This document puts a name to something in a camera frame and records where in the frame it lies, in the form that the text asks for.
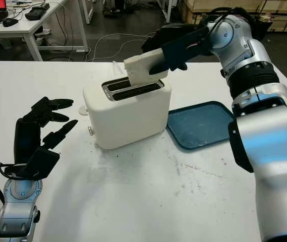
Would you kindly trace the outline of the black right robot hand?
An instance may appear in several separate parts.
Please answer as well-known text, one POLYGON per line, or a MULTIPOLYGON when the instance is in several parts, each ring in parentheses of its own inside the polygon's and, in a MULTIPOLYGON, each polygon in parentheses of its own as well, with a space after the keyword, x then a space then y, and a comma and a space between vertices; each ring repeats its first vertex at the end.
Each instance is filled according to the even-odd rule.
POLYGON ((163 58, 152 66, 149 74, 187 69, 186 62, 198 55, 206 55, 212 48, 209 28, 196 24, 167 24, 156 31, 142 45, 143 52, 161 49, 163 58))

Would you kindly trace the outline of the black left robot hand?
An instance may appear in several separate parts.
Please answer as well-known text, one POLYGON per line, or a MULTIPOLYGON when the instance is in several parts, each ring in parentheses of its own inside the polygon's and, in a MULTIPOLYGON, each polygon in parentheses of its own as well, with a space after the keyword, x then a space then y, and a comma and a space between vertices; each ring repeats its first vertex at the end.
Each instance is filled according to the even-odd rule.
POLYGON ((56 111, 68 108, 73 103, 74 101, 71 99, 50 100, 43 97, 31 106, 31 111, 28 114, 17 120, 14 138, 14 162, 16 164, 27 163, 39 147, 53 149, 66 137, 66 134, 78 121, 76 119, 69 120, 68 116, 56 111), (41 139, 41 128, 49 122, 63 122, 65 124, 58 131, 50 132, 41 139))

